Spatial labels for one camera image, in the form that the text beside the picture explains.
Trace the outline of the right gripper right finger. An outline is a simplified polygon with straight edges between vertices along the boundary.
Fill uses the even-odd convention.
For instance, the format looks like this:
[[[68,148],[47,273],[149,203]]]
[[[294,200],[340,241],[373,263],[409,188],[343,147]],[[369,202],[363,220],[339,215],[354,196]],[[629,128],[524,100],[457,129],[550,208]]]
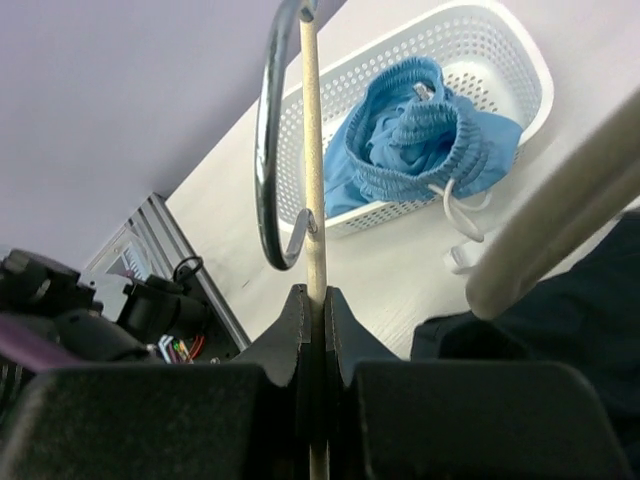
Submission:
[[[404,361],[325,303],[333,479],[629,479],[594,389],[554,362]]]

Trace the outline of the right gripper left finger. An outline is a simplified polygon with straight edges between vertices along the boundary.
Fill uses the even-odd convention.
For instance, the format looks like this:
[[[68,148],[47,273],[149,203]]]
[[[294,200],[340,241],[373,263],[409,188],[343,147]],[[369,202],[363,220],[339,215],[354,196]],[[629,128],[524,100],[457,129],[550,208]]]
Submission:
[[[35,378],[2,433],[5,479],[306,479],[310,340],[304,286],[222,364],[86,362],[29,333]]]

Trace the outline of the light blue shorts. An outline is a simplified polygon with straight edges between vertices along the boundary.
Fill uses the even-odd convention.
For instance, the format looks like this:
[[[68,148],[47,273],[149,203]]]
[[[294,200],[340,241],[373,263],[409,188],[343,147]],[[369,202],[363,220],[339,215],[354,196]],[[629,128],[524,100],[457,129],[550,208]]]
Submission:
[[[436,62],[403,60],[371,81],[333,134],[324,154],[325,213],[440,199],[452,226],[481,242],[465,200],[488,195],[509,173],[522,132],[454,93]]]

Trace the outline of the beige wooden hanger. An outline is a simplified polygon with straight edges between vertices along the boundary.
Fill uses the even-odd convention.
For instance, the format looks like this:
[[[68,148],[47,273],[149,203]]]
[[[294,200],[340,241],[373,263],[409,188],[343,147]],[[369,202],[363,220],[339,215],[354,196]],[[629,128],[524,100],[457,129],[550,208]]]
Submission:
[[[321,399],[325,374],[327,267],[323,153],[314,1],[284,1],[268,37],[255,141],[255,199],[263,252],[269,264],[291,269],[307,257],[311,307],[312,397]],[[277,226],[276,177],[281,99],[288,39],[299,24],[303,70],[306,206],[288,246]],[[539,187],[504,227],[466,285],[473,313],[493,319],[521,299],[552,268],[639,194],[639,96],[621,104]]]

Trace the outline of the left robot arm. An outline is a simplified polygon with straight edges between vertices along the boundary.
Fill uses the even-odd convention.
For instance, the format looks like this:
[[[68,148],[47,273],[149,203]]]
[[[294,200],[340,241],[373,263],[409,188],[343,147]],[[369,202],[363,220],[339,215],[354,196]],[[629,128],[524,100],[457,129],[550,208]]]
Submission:
[[[212,308],[197,297],[195,273],[140,281],[88,276],[21,249],[1,251],[1,364],[39,373],[82,363],[190,361],[173,340],[204,336]]]

